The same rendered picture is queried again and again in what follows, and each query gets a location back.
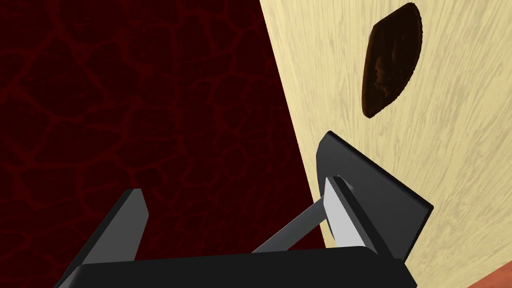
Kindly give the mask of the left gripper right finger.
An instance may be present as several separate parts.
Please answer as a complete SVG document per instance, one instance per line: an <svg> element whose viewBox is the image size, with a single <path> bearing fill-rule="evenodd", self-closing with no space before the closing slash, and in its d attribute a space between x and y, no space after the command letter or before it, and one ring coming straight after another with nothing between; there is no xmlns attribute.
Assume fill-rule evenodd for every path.
<svg viewBox="0 0 512 288"><path fill-rule="evenodd" d="M337 247L365 247L384 258L405 260L393 253L351 186L342 177L324 178L323 207Z"/></svg>

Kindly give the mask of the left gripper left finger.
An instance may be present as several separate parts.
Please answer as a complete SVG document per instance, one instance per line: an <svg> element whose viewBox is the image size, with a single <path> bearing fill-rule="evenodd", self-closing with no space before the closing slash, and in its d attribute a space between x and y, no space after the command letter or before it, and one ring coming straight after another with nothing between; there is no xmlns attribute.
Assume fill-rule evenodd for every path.
<svg viewBox="0 0 512 288"><path fill-rule="evenodd" d="M79 263L133 261L149 218L140 188L128 189L83 247Z"/></svg>

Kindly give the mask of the pale wooden door leaf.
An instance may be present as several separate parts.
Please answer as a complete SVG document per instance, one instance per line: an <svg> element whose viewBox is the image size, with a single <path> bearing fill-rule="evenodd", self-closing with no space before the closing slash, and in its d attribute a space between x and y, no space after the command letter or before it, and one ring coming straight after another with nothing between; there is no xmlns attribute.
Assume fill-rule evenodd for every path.
<svg viewBox="0 0 512 288"><path fill-rule="evenodd" d="M402 94L362 114L373 25L417 5ZM260 0L312 198L333 131L433 204L406 261L418 288L468 288L512 261L512 0Z"/></svg>

